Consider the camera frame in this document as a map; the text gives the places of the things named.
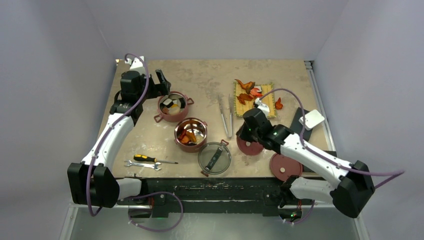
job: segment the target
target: tabletop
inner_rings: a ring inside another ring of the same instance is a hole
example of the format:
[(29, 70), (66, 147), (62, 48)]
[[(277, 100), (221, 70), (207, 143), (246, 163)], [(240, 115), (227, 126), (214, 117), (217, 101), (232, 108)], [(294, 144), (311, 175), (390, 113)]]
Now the tabletop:
[[(207, 122), (208, 142), (229, 142), (227, 148), (231, 154), (229, 168), (218, 175), (209, 177), (273, 177), (270, 170), (270, 159), (273, 151), (264, 149), (260, 154), (248, 156), (242, 153), (236, 143), (235, 132), (243, 124), (241, 117), (233, 117), (233, 137), (228, 140), (221, 118), (217, 96), (222, 97), (223, 110), (229, 123), (228, 95), (234, 94), (234, 79), (244, 83), (273, 83), (274, 88), (286, 88), (299, 96), (305, 109), (317, 109), (315, 93), (311, 86), (303, 60), (285, 59), (214, 59), (214, 60), (150, 60), (147, 63), (149, 73), (155, 83), (159, 83), (155, 75), (156, 69), (163, 71), (166, 79), (172, 84), (171, 91), (181, 92), (194, 100), (188, 106), (187, 118), (194, 117)], [(121, 74), (129, 70), (129, 65), (120, 60), (110, 89), (104, 111), (100, 132), (106, 125), (109, 110), (114, 102), (115, 94), (121, 89)], [(284, 107), (277, 110), (277, 117), (271, 118), (273, 125), (282, 124), (289, 127), (296, 109), (296, 99), (287, 92), (275, 92), (275, 99), (281, 97)], [(174, 142), (176, 122), (162, 120), (156, 123), (158, 99), (148, 99), (143, 104), (143, 113), (134, 129), (124, 140), (113, 165), (112, 173), (116, 178), (202, 178), (197, 153), (182, 151)], [(309, 142), (314, 146), (328, 150), (324, 128), (319, 124), (312, 130)], [(160, 160), (175, 161), (179, 164), (161, 165), (162, 170), (139, 166), (124, 166), (124, 161), (132, 160), (135, 154), (143, 154)]]

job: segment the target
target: red pot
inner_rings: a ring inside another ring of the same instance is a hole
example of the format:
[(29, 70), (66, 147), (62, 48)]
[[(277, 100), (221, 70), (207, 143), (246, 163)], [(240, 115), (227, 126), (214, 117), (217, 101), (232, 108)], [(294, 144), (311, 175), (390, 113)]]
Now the red pot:
[(156, 121), (156, 123), (159, 123), (160, 121), (162, 121), (162, 119), (167, 121), (167, 122), (171, 122), (171, 123), (176, 123), (176, 122), (183, 120), (187, 116), (187, 114), (189, 113), (189, 107), (188, 106), (195, 103), (195, 101), (193, 101), (193, 99), (191, 97), (188, 98), (186, 95), (182, 94), (181, 92), (171, 91), (171, 92), (169, 92), (168, 97), (172, 98), (172, 95), (175, 95), (175, 97), (182, 97), (185, 100), (184, 109), (180, 113), (177, 113), (175, 115), (170, 115), (170, 114), (166, 114), (166, 113), (162, 112), (161, 111), (161, 103), (166, 99), (164, 99), (165, 96), (161, 96), (159, 98), (159, 101), (157, 101), (157, 112), (159, 114), (153, 117), (154, 120)]
[[(180, 121), (176, 127), (175, 130), (173, 132), (174, 137), (175, 137), (175, 143), (178, 145), (178, 147), (183, 150), (184, 152), (187, 153), (196, 153), (198, 152), (203, 145), (205, 145), (206, 143), (206, 138), (208, 137), (208, 129), (207, 129), (208, 124), (206, 124), (206, 122), (195, 118), (195, 117), (189, 117), (186, 118), (182, 121)], [(183, 131), (186, 130), (188, 132), (192, 132), (194, 134), (196, 134), (197, 136), (202, 136), (203, 140), (194, 145), (194, 146), (187, 146), (185, 144), (182, 144), (180, 142), (180, 140), (178, 139), (178, 137), (183, 133)]]

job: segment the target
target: wrench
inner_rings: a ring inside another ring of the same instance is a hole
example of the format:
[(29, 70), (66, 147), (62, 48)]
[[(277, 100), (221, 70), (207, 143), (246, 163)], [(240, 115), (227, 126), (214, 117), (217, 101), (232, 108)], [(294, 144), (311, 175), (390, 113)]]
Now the wrench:
[(145, 167), (145, 168), (151, 168), (155, 171), (160, 171), (162, 168), (158, 167), (162, 163), (155, 162), (154, 164), (147, 164), (147, 163), (139, 163), (139, 162), (133, 162), (131, 160), (125, 160), (125, 167), (131, 167), (131, 166), (138, 166), (138, 167)]

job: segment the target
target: screwdriver handle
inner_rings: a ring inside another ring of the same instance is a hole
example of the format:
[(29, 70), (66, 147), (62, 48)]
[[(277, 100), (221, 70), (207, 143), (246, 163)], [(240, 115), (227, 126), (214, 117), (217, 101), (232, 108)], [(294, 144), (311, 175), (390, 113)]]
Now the screwdriver handle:
[(156, 163), (156, 158), (153, 157), (149, 157), (146, 155), (141, 155), (141, 154), (136, 154), (134, 155), (134, 160), (139, 161), (139, 162), (152, 162), (152, 163)]

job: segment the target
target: beige table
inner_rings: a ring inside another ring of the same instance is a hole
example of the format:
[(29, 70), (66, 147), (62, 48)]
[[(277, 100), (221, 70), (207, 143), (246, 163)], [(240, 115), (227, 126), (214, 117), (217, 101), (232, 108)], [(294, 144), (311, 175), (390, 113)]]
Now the beige table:
[[(104, 111), (102, 130), (107, 122), (114, 95), (120, 90), (121, 74), (128, 69), (129, 66), (123, 61), (117, 65)], [(254, 81), (257, 84), (272, 82), (275, 88), (284, 87), (295, 92), (306, 109), (317, 109), (314, 92), (302, 60), (151, 60), (148, 62), (148, 69), (155, 83), (158, 83), (155, 70), (162, 69), (166, 79), (172, 83), (171, 91), (182, 92), (189, 98), (193, 98), (195, 103), (189, 106), (187, 117), (196, 117), (207, 122), (208, 142), (227, 140), (217, 95), (223, 97), (225, 117), (228, 119), (228, 95), (234, 91), (234, 79), (240, 79), (243, 82)], [(281, 97), (284, 107), (277, 111), (278, 116), (272, 118), (271, 122), (273, 125), (283, 124), (289, 127), (299, 105), (289, 93), (277, 91), (275, 99), (278, 97)], [(112, 169), (113, 175), (133, 177), (135, 174), (137, 177), (149, 178), (205, 177), (200, 173), (198, 154), (183, 152), (174, 143), (173, 130), (176, 123), (164, 120), (160, 123), (154, 121), (153, 116), (157, 115), (157, 102), (158, 99), (148, 99), (143, 104), (144, 112), (116, 156)], [(234, 133), (242, 123), (241, 117), (234, 117)], [(322, 125), (314, 128), (309, 142), (322, 150), (328, 150)], [(274, 152), (264, 150), (259, 155), (246, 156), (239, 150), (235, 137), (229, 141), (228, 149), (232, 157), (230, 167), (224, 173), (212, 175), (212, 177), (273, 176), (269, 162)], [(134, 154), (176, 161), (179, 164), (164, 163), (161, 171), (138, 166), (125, 167), (124, 160), (132, 159)]]

